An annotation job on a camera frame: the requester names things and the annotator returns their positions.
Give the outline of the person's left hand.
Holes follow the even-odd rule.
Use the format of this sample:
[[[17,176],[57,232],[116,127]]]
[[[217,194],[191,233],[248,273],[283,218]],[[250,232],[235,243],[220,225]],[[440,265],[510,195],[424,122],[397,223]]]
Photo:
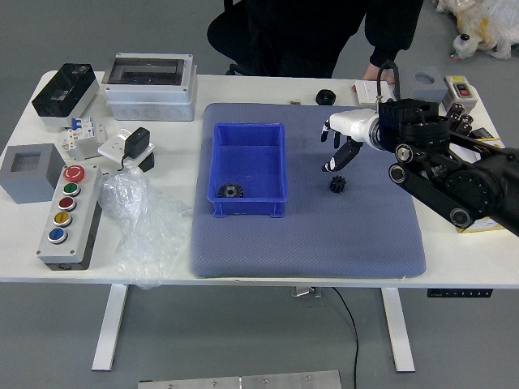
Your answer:
[[[388,84],[395,83],[392,70],[382,70],[381,74],[379,74],[379,70],[379,67],[369,64],[362,76],[362,80],[376,81],[377,78],[380,78],[381,81],[386,81]]]

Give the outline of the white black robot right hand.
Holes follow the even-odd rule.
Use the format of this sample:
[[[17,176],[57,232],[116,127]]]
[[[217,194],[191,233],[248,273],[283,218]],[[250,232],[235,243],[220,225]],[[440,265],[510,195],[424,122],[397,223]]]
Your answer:
[[[364,144],[383,150],[379,140],[379,114],[373,109],[354,109],[332,114],[325,122],[320,140],[333,134],[337,152],[326,162],[323,172],[338,172],[359,154]]]

